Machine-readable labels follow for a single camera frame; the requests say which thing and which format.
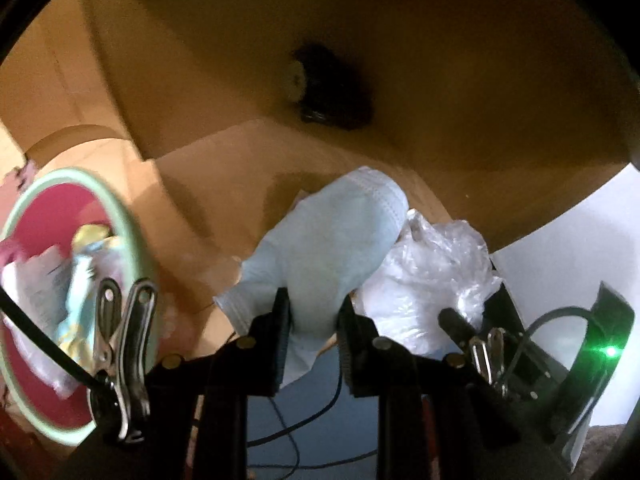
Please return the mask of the clear plastic bag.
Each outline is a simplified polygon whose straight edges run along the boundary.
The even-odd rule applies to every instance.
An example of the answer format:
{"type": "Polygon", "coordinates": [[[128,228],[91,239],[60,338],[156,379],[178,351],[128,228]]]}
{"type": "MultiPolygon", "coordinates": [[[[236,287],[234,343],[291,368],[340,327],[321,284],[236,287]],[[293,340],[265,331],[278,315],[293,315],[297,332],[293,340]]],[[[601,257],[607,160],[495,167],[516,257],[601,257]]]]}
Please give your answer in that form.
{"type": "Polygon", "coordinates": [[[411,209],[397,242],[352,301],[381,336],[417,356],[438,356],[451,344],[439,327],[440,311],[454,309],[478,330],[484,303],[500,285],[484,237],[469,222],[431,224],[411,209]]]}

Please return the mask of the white printed plastic bag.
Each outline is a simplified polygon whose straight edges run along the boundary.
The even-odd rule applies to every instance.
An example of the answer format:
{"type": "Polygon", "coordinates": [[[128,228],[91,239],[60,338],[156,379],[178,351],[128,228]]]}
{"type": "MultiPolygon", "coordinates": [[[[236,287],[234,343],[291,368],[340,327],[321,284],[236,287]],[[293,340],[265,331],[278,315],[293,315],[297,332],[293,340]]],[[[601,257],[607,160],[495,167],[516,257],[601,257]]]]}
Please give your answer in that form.
{"type": "MultiPolygon", "coordinates": [[[[70,286],[72,262],[58,246],[40,255],[1,259],[1,286],[40,330],[54,341],[58,324],[65,318],[65,299],[70,286]]],[[[11,320],[10,330],[17,351],[28,369],[62,400],[68,399],[79,382],[44,354],[11,320]]]]}

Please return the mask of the green diaper package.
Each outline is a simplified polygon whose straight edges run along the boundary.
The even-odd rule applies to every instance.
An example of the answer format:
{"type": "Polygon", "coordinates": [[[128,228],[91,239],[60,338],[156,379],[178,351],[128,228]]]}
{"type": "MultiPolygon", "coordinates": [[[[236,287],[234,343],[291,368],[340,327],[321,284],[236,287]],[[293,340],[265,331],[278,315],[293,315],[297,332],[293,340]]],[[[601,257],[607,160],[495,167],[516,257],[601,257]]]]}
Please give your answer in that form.
{"type": "Polygon", "coordinates": [[[72,274],[65,299],[66,315],[54,341],[85,370],[93,370],[96,294],[100,281],[114,280],[124,289],[124,243],[105,224],[84,224],[72,239],[72,274]]]}

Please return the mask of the red green trash bin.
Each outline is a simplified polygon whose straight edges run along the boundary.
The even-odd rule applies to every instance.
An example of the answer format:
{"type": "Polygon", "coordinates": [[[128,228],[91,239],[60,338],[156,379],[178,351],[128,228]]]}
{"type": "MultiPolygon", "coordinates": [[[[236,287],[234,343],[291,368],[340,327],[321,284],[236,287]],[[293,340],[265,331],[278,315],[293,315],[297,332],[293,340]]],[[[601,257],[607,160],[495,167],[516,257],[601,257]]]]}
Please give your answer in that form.
{"type": "Polygon", "coordinates": [[[116,434],[140,437],[157,354],[157,281],[134,216],[87,170],[54,170],[1,232],[1,373],[27,420],[76,446],[111,396],[116,434]]]}

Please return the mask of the metal spring clamp right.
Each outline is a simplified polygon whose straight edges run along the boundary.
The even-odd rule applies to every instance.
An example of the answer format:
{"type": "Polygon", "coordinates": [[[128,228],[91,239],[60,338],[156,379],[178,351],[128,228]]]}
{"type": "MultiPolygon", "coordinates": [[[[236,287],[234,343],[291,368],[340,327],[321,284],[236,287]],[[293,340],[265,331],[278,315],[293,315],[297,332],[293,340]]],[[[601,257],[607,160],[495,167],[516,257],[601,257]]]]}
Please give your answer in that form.
{"type": "Polygon", "coordinates": [[[508,387],[502,379],[506,372],[504,336],[506,336],[506,331],[503,328],[494,327],[488,332],[485,340],[480,336],[474,336],[469,341],[469,357],[477,373],[503,399],[508,395],[508,387]]]}

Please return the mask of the metal spring clamp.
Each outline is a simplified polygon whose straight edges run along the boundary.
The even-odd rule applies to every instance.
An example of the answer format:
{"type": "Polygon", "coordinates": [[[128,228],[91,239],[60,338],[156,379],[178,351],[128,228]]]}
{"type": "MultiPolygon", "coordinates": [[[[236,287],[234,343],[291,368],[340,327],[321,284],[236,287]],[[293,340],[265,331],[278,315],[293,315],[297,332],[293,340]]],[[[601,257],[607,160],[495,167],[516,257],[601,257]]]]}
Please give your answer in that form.
{"type": "Polygon", "coordinates": [[[502,379],[506,372],[504,336],[506,336],[506,331],[503,328],[494,327],[488,332],[485,340],[480,336],[474,336],[469,341],[469,357],[477,373],[503,399],[508,395],[508,387],[502,379]]]}
{"type": "Polygon", "coordinates": [[[94,379],[91,414],[97,425],[111,424],[127,443],[144,439],[150,416],[145,387],[146,348],[156,310],[157,288],[148,278],[136,281],[124,296],[112,278],[96,291],[93,329],[94,379]]]}

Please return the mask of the metal spring clamp left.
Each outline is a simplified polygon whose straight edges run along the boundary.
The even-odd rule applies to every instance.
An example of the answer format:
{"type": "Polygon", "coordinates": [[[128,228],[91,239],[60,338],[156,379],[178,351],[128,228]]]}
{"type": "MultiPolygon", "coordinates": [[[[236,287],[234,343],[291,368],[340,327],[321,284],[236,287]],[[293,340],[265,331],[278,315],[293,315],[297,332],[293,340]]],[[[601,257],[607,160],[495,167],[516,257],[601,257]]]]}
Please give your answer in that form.
{"type": "Polygon", "coordinates": [[[91,414],[97,425],[111,424],[127,443],[144,439],[150,416],[145,387],[146,348],[156,310],[157,288],[148,278],[136,281],[124,296],[112,278],[96,291],[93,329],[94,379],[91,414]]]}

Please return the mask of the wooden corner shelf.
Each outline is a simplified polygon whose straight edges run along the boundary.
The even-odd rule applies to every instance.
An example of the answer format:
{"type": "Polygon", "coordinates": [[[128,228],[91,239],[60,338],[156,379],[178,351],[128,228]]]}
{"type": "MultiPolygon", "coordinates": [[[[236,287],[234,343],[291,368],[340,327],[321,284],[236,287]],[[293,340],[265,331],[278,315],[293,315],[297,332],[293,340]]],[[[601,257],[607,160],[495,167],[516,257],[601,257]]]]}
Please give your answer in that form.
{"type": "Polygon", "coordinates": [[[639,132],[637,93],[570,0],[86,0],[146,157],[265,119],[418,174],[504,246],[606,182],[639,132]],[[325,44],[367,79],[373,118],[302,122],[292,54],[325,44]]]}

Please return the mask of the black round speaker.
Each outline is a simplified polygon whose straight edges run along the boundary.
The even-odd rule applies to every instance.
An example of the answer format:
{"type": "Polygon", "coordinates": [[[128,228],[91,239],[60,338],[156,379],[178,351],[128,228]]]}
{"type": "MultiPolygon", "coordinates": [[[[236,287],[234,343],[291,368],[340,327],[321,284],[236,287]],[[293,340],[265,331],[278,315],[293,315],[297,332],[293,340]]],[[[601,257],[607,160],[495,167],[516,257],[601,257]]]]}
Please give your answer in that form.
{"type": "Polygon", "coordinates": [[[292,54],[284,91],[302,122],[355,130],[370,125],[372,93],[358,65],[325,44],[308,42],[292,54]]]}

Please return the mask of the wooden cabinet with doors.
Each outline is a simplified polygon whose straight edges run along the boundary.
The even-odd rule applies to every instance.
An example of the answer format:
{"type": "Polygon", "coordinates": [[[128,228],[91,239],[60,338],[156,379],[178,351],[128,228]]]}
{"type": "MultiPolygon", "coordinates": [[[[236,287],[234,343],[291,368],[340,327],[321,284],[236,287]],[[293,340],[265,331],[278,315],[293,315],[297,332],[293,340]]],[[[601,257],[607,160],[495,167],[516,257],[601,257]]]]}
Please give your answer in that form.
{"type": "Polygon", "coordinates": [[[130,138],[84,0],[52,0],[17,40],[1,66],[1,120],[40,166],[85,142],[130,138]]]}

